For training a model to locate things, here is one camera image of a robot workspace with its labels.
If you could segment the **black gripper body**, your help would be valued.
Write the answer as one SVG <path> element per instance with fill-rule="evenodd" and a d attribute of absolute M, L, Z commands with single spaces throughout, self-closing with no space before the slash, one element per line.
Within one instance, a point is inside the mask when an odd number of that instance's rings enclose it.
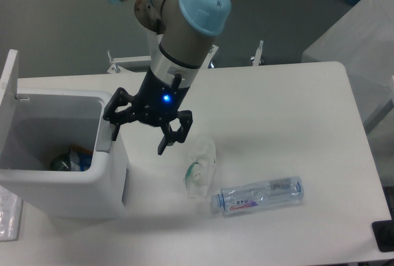
<path fill-rule="evenodd" d="M 152 70 L 148 70 L 138 93 L 132 102 L 136 120 L 160 127 L 175 119 L 181 123 L 191 121 L 190 110 L 179 110 L 189 88 L 181 87 L 182 75 L 176 72 L 170 75 L 170 83 L 160 80 Z"/>

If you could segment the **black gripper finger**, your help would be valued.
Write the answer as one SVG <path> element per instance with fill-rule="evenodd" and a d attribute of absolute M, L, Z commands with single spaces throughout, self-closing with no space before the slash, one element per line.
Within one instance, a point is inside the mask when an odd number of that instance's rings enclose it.
<path fill-rule="evenodd" d="M 116 141 L 120 127 L 123 124 L 133 123 L 137 120 L 135 114 L 135 97 L 124 88 L 119 87 L 105 106 L 103 119 L 114 125 L 115 129 L 111 140 Z"/>
<path fill-rule="evenodd" d="M 171 122 L 178 119 L 180 126 L 174 131 Z M 163 138 L 158 145 L 158 155 L 162 155 L 168 146 L 174 143 L 184 143 L 193 124 L 193 114 L 190 110 L 174 111 L 159 118 L 159 126 L 163 132 Z"/>

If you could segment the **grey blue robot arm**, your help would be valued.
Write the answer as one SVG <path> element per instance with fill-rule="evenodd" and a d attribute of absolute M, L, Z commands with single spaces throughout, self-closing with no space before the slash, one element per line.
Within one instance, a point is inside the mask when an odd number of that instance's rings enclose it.
<path fill-rule="evenodd" d="M 128 0 L 109 0 L 124 2 Z M 180 106 L 202 67 L 215 38 L 223 31 L 232 0 L 148 0 L 159 19 L 163 36 L 138 93 L 123 88 L 113 94 L 103 117 L 119 129 L 138 121 L 158 127 L 166 147 L 186 140 L 193 122 L 189 110 Z"/>

